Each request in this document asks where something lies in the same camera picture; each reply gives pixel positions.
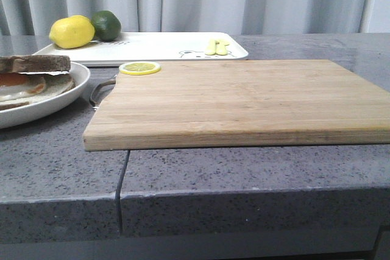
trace bread slice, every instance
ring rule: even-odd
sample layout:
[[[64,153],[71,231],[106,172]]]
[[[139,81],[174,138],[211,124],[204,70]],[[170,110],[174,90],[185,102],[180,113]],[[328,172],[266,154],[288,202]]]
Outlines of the bread slice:
[[[75,86],[70,74],[58,74],[55,76],[42,74],[41,76],[46,81],[46,89],[44,91],[34,96],[0,102],[0,111],[41,102],[65,93]]]
[[[15,55],[0,57],[0,74],[13,72],[53,72],[71,69],[66,55]]]

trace lemon slice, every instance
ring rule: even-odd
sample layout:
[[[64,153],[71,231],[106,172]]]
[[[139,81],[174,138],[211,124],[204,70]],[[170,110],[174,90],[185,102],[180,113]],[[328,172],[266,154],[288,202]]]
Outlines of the lemon slice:
[[[143,76],[145,74],[152,74],[161,69],[160,64],[151,61],[136,61],[122,64],[119,71],[124,74],[132,76]]]

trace sandwich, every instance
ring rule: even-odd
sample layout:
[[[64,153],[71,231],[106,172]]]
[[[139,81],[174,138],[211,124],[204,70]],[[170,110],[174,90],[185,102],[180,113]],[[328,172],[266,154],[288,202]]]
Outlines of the sandwich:
[[[41,102],[74,88],[64,55],[0,57],[0,111]]]

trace fried egg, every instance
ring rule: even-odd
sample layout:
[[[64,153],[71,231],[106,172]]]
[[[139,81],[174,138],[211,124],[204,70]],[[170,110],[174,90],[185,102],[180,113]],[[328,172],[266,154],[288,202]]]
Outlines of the fried egg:
[[[46,89],[41,75],[5,73],[0,74],[0,101],[30,97]]]

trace metal handle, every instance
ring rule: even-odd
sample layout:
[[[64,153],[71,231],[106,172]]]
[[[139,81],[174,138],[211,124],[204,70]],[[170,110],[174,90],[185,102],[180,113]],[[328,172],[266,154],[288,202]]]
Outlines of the metal handle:
[[[94,87],[90,95],[90,104],[95,111],[99,108],[99,102],[95,100],[95,95],[101,90],[102,87],[106,85],[114,85],[115,83],[116,83],[116,74],[110,79],[106,80],[105,82],[102,82]]]

